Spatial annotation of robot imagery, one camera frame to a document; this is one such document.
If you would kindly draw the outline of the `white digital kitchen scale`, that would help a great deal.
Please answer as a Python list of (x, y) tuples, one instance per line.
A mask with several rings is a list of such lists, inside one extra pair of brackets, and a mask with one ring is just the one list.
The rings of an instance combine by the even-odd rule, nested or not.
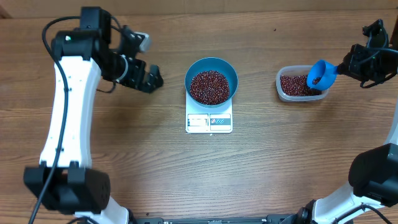
[(233, 103), (202, 105), (186, 96), (185, 130), (189, 134), (229, 134), (233, 131)]

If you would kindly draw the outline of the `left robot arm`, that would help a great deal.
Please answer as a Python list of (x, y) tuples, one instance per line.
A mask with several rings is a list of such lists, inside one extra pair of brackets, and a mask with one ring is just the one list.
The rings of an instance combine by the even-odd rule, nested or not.
[(150, 46), (146, 33), (121, 26), (100, 7), (83, 7), (80, 25), (44, 47), (55, 68), (49, 133), (37, 167), (24, 170), (25, 186), (45, 207), (75, 223), (134, 223), (130, 209), (110, 195), (109, 175), (92, 167), (91, 122), (100, 80), (152, 93), (164, 81), (158, 66), (137, 59)]

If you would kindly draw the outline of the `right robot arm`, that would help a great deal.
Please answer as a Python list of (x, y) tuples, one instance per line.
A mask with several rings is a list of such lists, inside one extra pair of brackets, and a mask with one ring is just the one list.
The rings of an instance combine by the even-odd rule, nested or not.
[[(354, 44), (343, 61), (334, 66), (318, 61), (310, 70), (307, 85), (327, 90), (337, 75), (346, 75), (367, 89), (381, 85), (397, 75), (397, 34), (388, 35), (378, 19), (362, 28), (366, 45)], [(397, 204), (397, 120), (382, 146), (360, 153), (354, 159), (348, 181), (325, 198), (312, 200), (284, 223), (351, 223), (369, 210), (386, 223), (379, 211)]]

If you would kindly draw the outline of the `blue plastic measuring scoop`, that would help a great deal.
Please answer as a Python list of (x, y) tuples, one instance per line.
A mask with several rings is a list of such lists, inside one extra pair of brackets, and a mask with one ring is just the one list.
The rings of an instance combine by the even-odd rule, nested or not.
[(308, 73), (307, 86), (320, 91), (329, 89), (338, 75), (337, 68), (325, 60), (319, 60)]

